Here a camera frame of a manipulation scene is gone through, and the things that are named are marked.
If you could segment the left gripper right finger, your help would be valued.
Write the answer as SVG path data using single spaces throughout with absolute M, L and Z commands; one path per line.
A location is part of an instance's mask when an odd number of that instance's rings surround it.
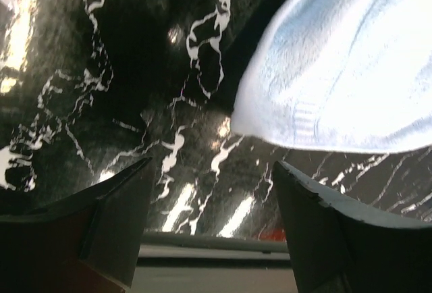
M 273 183 L 299 292 L 430 292 L 431 224 L 324 186 L 284 161 Z

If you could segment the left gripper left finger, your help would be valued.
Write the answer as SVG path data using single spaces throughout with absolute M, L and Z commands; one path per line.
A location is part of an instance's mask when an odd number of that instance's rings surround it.
M 1 216 L 2 288 L 130 288 L 153 160 L 60 201 Z

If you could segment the light blue towel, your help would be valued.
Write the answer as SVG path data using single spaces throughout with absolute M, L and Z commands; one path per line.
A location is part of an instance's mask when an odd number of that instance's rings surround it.
M 431 0 L 286 0 L 240 80 L 231 129 L 306 151 L 431 144 Z

